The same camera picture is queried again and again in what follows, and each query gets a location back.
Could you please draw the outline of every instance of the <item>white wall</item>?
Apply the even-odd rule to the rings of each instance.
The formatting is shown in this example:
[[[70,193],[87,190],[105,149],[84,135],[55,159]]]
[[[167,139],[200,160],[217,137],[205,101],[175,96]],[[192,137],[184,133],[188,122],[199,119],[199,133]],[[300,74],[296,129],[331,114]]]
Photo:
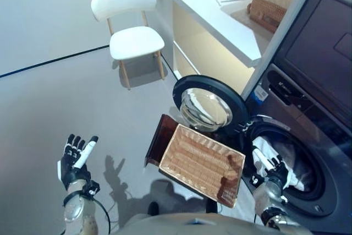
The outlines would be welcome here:
[[[106,23],[91,13],[91,0],[1,0],[0,75],[108,44]],[[114,28],[141,24],[122,14]]]

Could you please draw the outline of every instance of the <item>black cable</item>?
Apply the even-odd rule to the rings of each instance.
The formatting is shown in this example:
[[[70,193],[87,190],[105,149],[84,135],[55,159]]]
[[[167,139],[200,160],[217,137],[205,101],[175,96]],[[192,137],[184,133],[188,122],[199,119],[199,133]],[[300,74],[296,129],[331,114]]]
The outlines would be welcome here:
[[[111,232],[111,221],[110,221],[110,217],[109,217],[108,211],[106,211],[105,207],[98,200],[96,200],[95,198],[92,198],[92,200],[95,203],[97,203],[102,208],[102,210],[104,211],[106,217],[108,218],[108,224],[109,224],[109,233],[108,234],[110,234],[110,232]]]

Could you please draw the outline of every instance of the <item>dark floor line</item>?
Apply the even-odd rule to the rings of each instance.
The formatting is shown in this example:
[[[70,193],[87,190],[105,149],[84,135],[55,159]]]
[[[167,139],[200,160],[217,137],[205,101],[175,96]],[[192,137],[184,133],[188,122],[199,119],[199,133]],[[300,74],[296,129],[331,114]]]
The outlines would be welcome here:
[[[64,59],[67,59],[67,58],[70,58],[70,57],[74,57],[74,56],[81,55],[81,54],[88,53],[88,52],[97,51],[97,50],[108,48],[108,47],[109,47],[109,45],[105,45],[105,46],[101,46],[101,47],[94,48],[94,49],[91,49],[91,50],[87,50],[87,51],[84,51],[84,52],[78,52],[78,53],[75,53],[75,54],[67,55],[67,56],[64,56],[64,57],[61,57],[61,58],[57,58],[57,59],[54,59],[54,60],[50,60],[50,61],[47,61],[47,62],[34,64],[32,66],[28,66],[28,67],[25,67],[25,68],[22,68],[22,69],[19,69],[19,70],[16,70],[16,71],[13,71],[13,72],[10,72],[10,73],[7,73],[7,74],[2,74],[2,75],[0,75],[0,78],[5,77],[5,76],[9,76],[9,75],[12,75],[12,74],[20,73],[20,72],[23,72],[23,71],[26,71],[26,70],[29,70],[29,69],[32,69],[32,68],[35,68],[35,67],[43,66],[45,64],[58,62],[58,61],[61,61],[61,60],[64,60]]]

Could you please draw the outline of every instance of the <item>washing machine drum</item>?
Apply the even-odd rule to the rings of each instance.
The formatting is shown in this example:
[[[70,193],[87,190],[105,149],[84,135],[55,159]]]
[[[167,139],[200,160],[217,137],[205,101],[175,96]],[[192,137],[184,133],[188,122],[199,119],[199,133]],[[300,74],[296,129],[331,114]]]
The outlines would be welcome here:
[[[251,142],[258,137],[267,141],[303,181],[304,190],[293,187],[285,190],[294,207],[312,216],[326,216],[334,210],[335,202],[324,202],[324,206],[314,204],[324,197],[327,189],[331,189],[328,193],[335,193],[331,177],[322,171],[315,155],[281,122],[270,117],[251,118],[244,100],[228,85],[208,76],[188,75],[176,82],[173,99],[182,116],[198,131],[245,135],[250,146],[240,151],[246,155],[250,173],[256,171]]]

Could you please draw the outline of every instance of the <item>washing machine door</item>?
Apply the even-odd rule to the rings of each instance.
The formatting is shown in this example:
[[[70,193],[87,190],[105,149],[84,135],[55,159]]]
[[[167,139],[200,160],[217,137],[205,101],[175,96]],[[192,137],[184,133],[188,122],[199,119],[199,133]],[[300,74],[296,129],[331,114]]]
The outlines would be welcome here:
[[[244,100],[223,82],[204,75],[188,75],[173,89],[175,105],[182,116],[201,132],[219,128],[236,130],[249,120]]]

